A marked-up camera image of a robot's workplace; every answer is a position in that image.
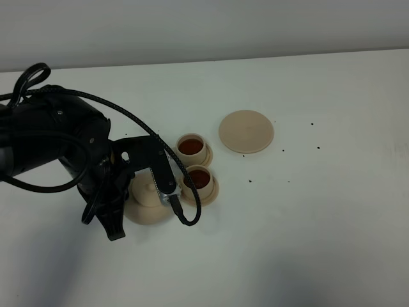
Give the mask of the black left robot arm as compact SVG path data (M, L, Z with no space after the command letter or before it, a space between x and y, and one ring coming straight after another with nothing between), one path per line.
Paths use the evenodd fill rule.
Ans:
M109 240L123 238L124 207L134 175L122 156L127 141L110 140L110 119L89 102L133 115L103 98L60 86L23 89L1 100L9 101L1 106L1 181L42 194L76 187L86 202L82 223L97 218ZM16 178L55 160L70 174L67 183L40 186Z

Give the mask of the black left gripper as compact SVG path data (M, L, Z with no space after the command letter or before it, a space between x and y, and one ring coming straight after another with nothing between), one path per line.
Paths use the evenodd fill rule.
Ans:
M131 140L104 140L88 145L79 140L61 142L60 163L72 179L60 189L76 186L88 205L101 205L96 217L110 241L125 237L124 204L134 171L132 162L121 155L129 153L133 144Z

